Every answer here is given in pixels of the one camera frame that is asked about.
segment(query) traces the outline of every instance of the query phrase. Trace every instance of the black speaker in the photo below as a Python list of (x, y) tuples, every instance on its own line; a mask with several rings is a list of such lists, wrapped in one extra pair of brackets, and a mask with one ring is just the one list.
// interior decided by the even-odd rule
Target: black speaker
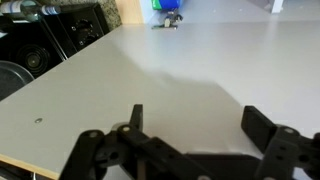
[(0, 59), (23, 66), (34, 78), (63, 61), (39, 23), (18, 24), (2, 37)]
[(10, 26), (0, 39), (0, 60), (17, 63), (37, 78), (109, 32), (98, 3), (61, 10), (39, 22)]

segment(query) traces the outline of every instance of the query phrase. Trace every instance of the speaker grille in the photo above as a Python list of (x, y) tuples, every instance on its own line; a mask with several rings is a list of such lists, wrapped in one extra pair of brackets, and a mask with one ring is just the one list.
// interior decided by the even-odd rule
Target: speaker grille
[(51, 57), (44, 47), (26, 44), (17, 50), (15, 61), (37, 78), (49, 69)]

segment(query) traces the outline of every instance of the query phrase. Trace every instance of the small hole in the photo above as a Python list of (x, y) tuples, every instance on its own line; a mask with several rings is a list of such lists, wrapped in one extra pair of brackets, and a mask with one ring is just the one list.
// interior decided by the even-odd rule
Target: small hole
[(300, 155), (299, 156), (299, 161), (300, 162), (308, 162), (309, 161), (309, 157), (307, 155)]
[(113, 153), (111, 153), (110, 156), (109, 156), (109, 158), (110, 158), (111, 160), (116, 160), (116, 159), (118, 159), (118, 157), (119, 157), (119, 154), (118, 154), (117, 152), (113, 152)]
[(42, 118), (38, 118), (38, 119), (36, 119), (34, 122), (37, 124), (37, 123), (41, 123), (42, 122)]
[(283, 157), (282, 156), (276, 156), (276, 158), (278, 159), (278, 160), (283, 160)]

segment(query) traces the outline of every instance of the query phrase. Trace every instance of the black bracket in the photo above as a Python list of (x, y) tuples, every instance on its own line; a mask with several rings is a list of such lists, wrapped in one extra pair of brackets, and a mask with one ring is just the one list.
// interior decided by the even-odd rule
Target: black bracket
[(129, 123), (109, 134), (82, 133), (60, 179), (102, 179), (120, 165), (132, 179), (146, 180), (291, 180), (295, 167), (320, 179), (319, 133), (313, 139), (287, 126), (277, 126), (253, 106), (246, 106), (241, 127), (262, 160), (243, 154), (181, 154), (142, 132), (143, 108), (135, 105)]

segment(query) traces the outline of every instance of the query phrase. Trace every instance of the table surface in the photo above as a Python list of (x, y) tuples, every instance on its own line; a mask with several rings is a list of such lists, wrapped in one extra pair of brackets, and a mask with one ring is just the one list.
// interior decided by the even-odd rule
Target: table surface
[(81, 132), (109, 132), (137, 103), (144, 132), (181, 152), (259, 156), (245, 105), (320, 131), (319, 47), (317, 21), (122, 26), (0, 103), (0, 160), (57, 178)]

